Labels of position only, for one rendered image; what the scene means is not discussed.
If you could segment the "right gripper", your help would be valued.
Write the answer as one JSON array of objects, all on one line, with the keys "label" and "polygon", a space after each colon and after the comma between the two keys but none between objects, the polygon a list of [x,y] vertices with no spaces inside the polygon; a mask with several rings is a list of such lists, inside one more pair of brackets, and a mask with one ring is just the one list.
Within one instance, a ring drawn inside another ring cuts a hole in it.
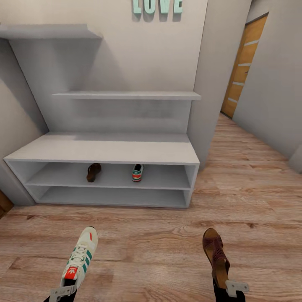
[{"label": "right gripper", "polygon": [[237,297],[229,297],[226,289],[215,287],[216,302],[245,302],[245,295],[242,291],[236,291]]}]

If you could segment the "gym shoe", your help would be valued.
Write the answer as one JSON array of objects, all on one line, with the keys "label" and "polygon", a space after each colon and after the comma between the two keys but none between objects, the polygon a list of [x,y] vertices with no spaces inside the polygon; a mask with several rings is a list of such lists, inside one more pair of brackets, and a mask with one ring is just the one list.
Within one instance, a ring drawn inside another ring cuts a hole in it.
[{"label": "gym shoe", "polygon": [[133,168],[133,178],[132,180],[134,182],[139,182],[141,181],[141,175],[142,175],[142,171],[145,168],[145,164],[135,164],[134,168]]},{"label": "gym shoe", "polygon": [[98,235],[95,227],[89,226],[85,228],[62,274],[60,287],[76,285],[76,291],[80,289],[97,244]]}]

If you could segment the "sandal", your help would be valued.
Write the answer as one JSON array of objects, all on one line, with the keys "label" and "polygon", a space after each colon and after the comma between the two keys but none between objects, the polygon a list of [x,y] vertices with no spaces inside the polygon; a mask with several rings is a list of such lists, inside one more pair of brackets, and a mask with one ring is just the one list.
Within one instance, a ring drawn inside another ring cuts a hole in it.
[{"label": "sandal", "polygon": [[87,180],[88,182],[94,182],[97,173],[101,172],[101,166],[99,163],[94,163],[88,168]]},{"label": "sandal", "polygon": [[223,242],[213,228],[209,228],[203,235],[203,249],[212,265],[212,277],[217,287],[227,289],[225,281],[229,280],[229,260],[223,252]]}]

